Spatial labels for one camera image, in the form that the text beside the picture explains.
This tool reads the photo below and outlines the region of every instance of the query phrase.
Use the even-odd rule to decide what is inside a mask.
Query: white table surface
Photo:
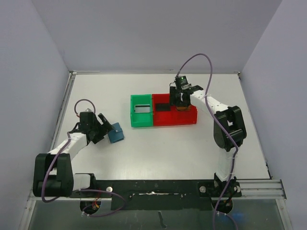
[[[132,128],[130,95],[168,93],[174,74],[76,75],[57,144],[78,118],[74,104],[87,98],[113,124],[119,122],[125,139],[110,144],[108,137],[90,143],[72,160],[74,173],[94,173],[98,180],[212,179],[219,148],[213,139],[213,120],[198,110],[198,122],[190,126]],[[189,83],[205,88],[209,75],[187,75]],[[265,159],[237,75],[214,75],[209,93],[229,106],[241,108],[247,138],[236,160],[238,179],[269,179]],[[91,108],[87,102],[78,111]]]

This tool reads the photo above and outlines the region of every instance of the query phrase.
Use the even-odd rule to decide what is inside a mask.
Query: red box
[[[152,94],[153,99],[153,126],[191,125],[197,122],[197,108],[191,105],[190,110],[178,111],[175,106],[170,111],[157,111],[156,104],[168,104],[169,93]]]

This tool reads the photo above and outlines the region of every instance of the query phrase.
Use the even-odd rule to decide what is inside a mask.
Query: green container
[[[154,125],[151,94],[131,95],[130,106],[132,127],[152,127]]]

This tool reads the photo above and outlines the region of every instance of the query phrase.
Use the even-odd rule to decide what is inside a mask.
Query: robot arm
[[[51,166],[52,171],[47,175],[45,196],[68,197],[78,189],[95,189],[93,187],[95,184],[94,175],[92,173],[73,174],[71,160],[90,142],[98,143],[114,129],[102,114],[99,114],[98,117],[103,124],[100,124],[93,112],[81,112],[80,121],[72,131],[68,132],[66,140],[52,151],[37,155],[33,179],[33,194],[35,196],[42,196],[45,176],[55,158],[56,161]]]
[[[176,87],[170,87],[171,105],[179,107],[193,105],[209,113],[205,102],[205,97],[207,97],[209,107],[217,120],[222,124],[238,146],[243,144],[243,139],[246,138],[247,133],[243,116],[238,106],[229,107],[228,105],[220,103],[213,97],[205,95],[205,90],[198,85],[192,86],[189,84],[186,76],[175,77],[175,84]],[[230,150],[234,145],[216,122],[214,122],[213,126],[213,137],[215,143],[221,148],[219,151],[216,176],[221,182],[224,182],[227,180],[231,171],[233,152]]]

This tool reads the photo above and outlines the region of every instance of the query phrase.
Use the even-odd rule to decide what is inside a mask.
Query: white wall
[[[242,85],[295,230],[307,226],[307,1],[283,0],[242,71]]]
[[[0,7],[0,229],[18,228],[34,161],[50,146],[68,79],[30,0]]]
[[[69,70],[242,70],[281,0],[32,0]],[[209,72],[203,58],[185,71]]]

